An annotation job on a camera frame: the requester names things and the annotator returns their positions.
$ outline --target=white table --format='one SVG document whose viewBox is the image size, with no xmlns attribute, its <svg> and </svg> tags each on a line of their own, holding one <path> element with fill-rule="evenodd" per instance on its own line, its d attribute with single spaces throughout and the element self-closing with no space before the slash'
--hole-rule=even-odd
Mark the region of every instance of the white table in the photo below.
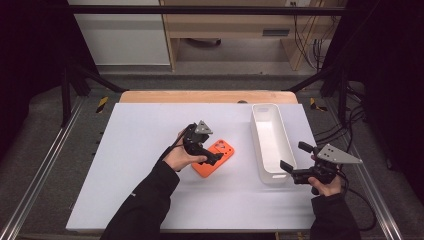
<svg viewBox="0 0 424 240">
<path fill-rule="evenodd" d="M 251 104 L 118 103 L 66 228 L 102 231 L 122 202 L 188 124 L 204 120 L 234 155 L 206 179 L 190 167 L 161 228 L 165 232 L 243 232 L 309 229 L 314 220 L 311 187 L 260 181 L 250 130 Z M 313 165 L 299 141 L 314 144 L 302 105 L 278 104 L 298 168 Z"/>
</svg>

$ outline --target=white plastic container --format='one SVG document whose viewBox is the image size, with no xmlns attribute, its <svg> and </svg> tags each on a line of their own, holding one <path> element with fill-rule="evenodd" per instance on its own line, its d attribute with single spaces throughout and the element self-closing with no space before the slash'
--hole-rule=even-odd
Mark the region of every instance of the white plastic container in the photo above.
<svg viewBox="0 0 424 240">
<path fill-rule="evenodd" d="M 280 160 L 296 169 L 280 110 L 275 104 L 252 106 L 251 129 L 259 176 L 265 184 L 284 183 L 290 174 L 280 168 Z"/>
</svg>

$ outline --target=metal bracket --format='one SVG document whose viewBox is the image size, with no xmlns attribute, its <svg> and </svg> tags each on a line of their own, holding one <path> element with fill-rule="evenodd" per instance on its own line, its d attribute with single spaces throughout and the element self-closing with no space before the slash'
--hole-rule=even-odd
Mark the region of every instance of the metal bracket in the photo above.
<svg viewBox="0 0 424 240">
<path fill-rule="evenodd" d="M 331 146 L 330 144 L 325 145 L 318 153 L 318 157 L 328 162 L 335 164 L 360 164 L 362 160 L 356 158 L 344 151 Z"/>
<path fill-rule="evenodd" d="M 194 132 L 197 134 L 213 134 L 212 130 L 208 127 L 208 125 L 206 125 L 205 122 L 203 122 L 203 120 L 200 120 Z"/>
</svg>

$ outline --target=orange case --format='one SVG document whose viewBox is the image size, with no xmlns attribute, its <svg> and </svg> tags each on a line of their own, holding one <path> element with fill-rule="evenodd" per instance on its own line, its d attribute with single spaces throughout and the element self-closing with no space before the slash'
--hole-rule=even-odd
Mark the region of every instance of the orange case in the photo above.
<svg viewBox="0 0 424 240">
<path fill-rule="evenodd" d="M 234 148 L 230 146 L 226 141 L 219 139 L 212 146 L 208 148 L 211 153 L 223 153 L 224 156 L 220 160 L 218 160 L 215 165 L 210 164 L 198 164 L 192 163 L 191 166 L 200 176 L 207 178 L 211 173 L 213 173 L 219 166 L 224 164 L 233 154 Z"/>
</svg>

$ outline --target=hand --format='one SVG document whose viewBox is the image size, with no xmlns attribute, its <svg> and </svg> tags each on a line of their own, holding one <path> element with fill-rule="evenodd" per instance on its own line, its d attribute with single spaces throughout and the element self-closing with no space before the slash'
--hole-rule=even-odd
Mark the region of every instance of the hand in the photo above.
<svg viewBox="0 0 424 240">
<path fill-rule="evenodd" d="M 312 187 L 318 190 L 319 195 L 324 195 L 326 197 L 340 193 L 342 191 L 342 183 L 339 176 L 336 176 L 329 184 L 322 184 L 315 177 L 308 178 L 308 182 Z"/>
<path fill-rule="evenodd" d="M 174 171 L 178 172 L 191 163 L 199 163 L 207 160 L 206 156 L 189 155 L 182 145 L 183 139 L 181 138 L 176 145 L 178 147 L 172 149 L 172 151 L 163 159 L 163 161 L 166 162 Z"/>
</svg>

